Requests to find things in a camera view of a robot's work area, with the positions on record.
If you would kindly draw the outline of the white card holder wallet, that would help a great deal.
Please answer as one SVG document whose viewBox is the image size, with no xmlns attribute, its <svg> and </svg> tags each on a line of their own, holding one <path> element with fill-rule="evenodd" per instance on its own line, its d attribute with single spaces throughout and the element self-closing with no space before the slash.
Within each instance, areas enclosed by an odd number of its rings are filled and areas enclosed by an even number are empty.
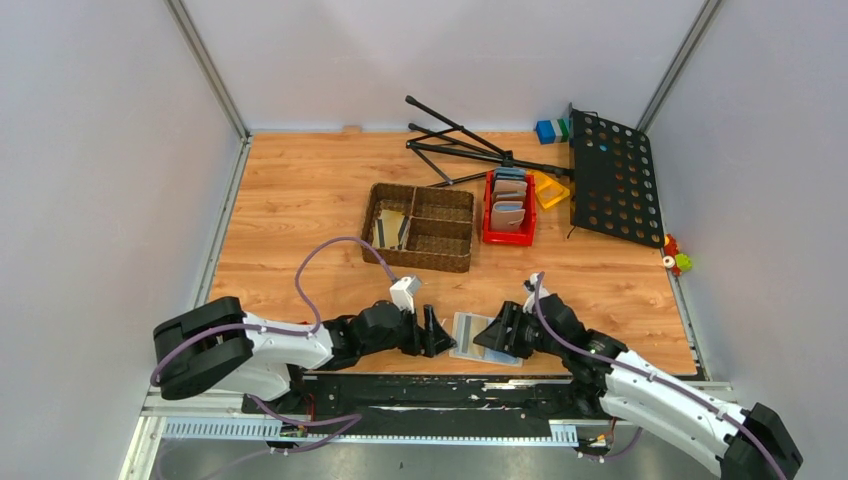
<svg viewBox="0 0 848 480">
<path fill-rule="evenodd" d="M 456 345 L 449 351 L 453 358 L 469 360 L 481 363 L 505 367 L 522 367 L 523 360 L 489 348 L 485 341 L 486 335 L 482 336 L 483 344 L 477 341 L 477 337 L 483 334 L 493 323 L 493 317 L 486 317 L 468 312 L 456 312 L 453 318 L 451 336 Z"/>
</svg>

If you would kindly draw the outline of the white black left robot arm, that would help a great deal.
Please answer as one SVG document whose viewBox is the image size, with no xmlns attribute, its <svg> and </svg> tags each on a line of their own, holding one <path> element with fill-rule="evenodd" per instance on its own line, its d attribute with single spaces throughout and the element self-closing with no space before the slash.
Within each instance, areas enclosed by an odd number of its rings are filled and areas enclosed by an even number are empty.
<svg viewBox="0 0 848 480">
<path fill-rule="evenodd" d="M 433 358 L 454 348 L 432 307 L 424 313 L 420 324 L 415 313 L 378 301 L 356 315 L 284 325 L 244 311 L 236 297 L 221 297 L 154 328 L 151 383 L 166 400 L 219 389 L 293 413 L 306 400 L 303 371 L 343 370 L 386 350 Z"/>
</svg>

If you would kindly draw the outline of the gold credit cards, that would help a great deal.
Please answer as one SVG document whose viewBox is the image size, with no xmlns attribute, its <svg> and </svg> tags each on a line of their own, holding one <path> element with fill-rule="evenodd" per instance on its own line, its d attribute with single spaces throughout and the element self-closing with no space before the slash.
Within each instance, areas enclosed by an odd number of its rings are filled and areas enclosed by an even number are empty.
<svg viewBox="0 0 848 480">
<path fill-rule="evenodd" d="M 411 218 L 401 211 L 380 211 L 373 223 L 372 246 L 379 249 L 403 250 L 406 246 Z"/>
</svg>

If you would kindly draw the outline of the brown wicker divided basket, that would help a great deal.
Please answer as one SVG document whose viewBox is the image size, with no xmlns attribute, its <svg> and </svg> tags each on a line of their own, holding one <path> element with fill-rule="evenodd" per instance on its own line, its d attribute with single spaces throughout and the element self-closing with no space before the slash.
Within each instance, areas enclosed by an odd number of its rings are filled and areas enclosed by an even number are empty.
<svg viewBox="0 0 848 480">
<path fill-rule="evenodd" d="M 373 223 L 380 211 L 401 211 L 411 218 L 403 250 L 372 246 Z M 369 263 L 379 254 L 391 266 L 465 273 L 470 270 L 475 196 L 463 190 L 391 183 L 372 185 L 361 238 L 369 244 L 362 257 Z"/>
</svg>

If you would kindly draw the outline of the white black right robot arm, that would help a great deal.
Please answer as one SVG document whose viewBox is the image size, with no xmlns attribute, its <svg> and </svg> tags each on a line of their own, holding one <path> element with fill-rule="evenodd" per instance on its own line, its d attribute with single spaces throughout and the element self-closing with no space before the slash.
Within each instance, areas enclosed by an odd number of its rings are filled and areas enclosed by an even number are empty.
<svg viewBox="0 0 848 480">
<path fill-rule="evenodd" d="M 559 357 L 573 376 L 577 413 L 629 421 L 720 479 L 793 479 L 803 464 L 773 409 L 743 408 L 665 373 L 619 340 L 586 328 L 555 294 L 505 302 L 473 342 L 522 359 L 537 352 Z"/>
</svg>

